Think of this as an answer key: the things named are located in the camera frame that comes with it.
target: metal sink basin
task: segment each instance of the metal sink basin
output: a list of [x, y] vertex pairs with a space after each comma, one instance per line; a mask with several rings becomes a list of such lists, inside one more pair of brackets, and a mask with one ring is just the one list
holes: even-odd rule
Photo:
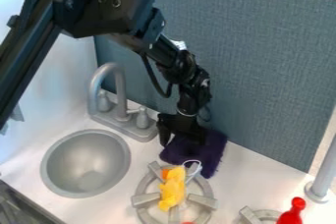
[[130, 164], [129, 147], [119, 136], [86, 130], [50, 147], [41, 163], [41, 177], [47, 188], [60, 196], [96, 196], [120, 182]]

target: blue wall panel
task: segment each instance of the blue wall panel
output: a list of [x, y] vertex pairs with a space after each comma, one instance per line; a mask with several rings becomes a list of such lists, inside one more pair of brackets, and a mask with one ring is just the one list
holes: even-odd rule
[[[307, 171], [335, 105], [336, 1], [157, 0], [157, 6], [166, 34], [184, 39], [211, 75], [212, 127]], [[176, 92], [161, 98], [139, 56], [104, 36], [96, 46], [100, 64], [124, 65], [130, 99], [175, 111]], [[113, 80], [107, 85], [113, 89]]]

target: sink faucet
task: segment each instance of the sink faucet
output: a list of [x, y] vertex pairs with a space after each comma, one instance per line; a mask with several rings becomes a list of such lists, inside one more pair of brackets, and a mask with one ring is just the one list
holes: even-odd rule
[[127, 113], [127, 99], [126, 99], [126, 81], [124, 70], [115, 63], [107, 63], [101, 66], [93, 75], [89, 85], [88, 93], [88, 113], [94, 115], [98, 112], [98, 93], [100, 91], [101, 83], [106, 76], [113, 73], [116, 82], [118, 103], [115, 108], [116, 118], [120, 121], [130, 120], [130, 115]]
[[[112, 110], [113, 102], [101, 89], [101, 83], [110, 73], [114, 75], [118, 100]], [[150, 141], [157, 135], [156, 122], [148, 117], [145, 107], [128, 110], [125, 73], [116, 63], [104, 64], [94, 73], [89, 84], [87, 111], [92, 120], [135, 140]]]

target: faucet handle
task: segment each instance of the faucet handle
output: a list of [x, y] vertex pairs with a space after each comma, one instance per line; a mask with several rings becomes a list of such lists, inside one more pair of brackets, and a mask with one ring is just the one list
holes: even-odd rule
[[149, 116], [147, 113], [147, 108], [144, 106], [141, 106], [137, 110], [127, 111], [127, 114], [136, 114], [136, 113], [138, 113], [137, 119], [136, 119], [137, 127], [139, 129], [147, 129], [149, 127]]
[[98, 104], [98, 111], [100, 112], [108, 112], [112, 109], [112, 102], [107, 97], [106, 90], [101, 89], [99, 91], [97, 104]]

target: wall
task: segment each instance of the wall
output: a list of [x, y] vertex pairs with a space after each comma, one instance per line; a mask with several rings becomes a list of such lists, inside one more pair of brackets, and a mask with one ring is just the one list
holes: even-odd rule
[[[0, 0], [0, 41], [8, 32], [8, 19], [19, 14], [24, 0]], [[9, 122], [6, 136], [0, 135], [0, 164], [31, 140], [28, 133], [47, 131], [58, 118], [85, 102], [89, 79], [96, 69], [92, 38], [76, 40], [61, 35], [20, 100], [25, 122]]]
[[[334, 0], [157, 0], [166, 33], [212, 77], [212, 126], [232, 141], [307, 171], [336, 97]], [[125, 66], [128, 96], [164, 112], [140, 58], [100, 36], [99, 64]], [[113, 89], [113, 80], [107, 85]]]

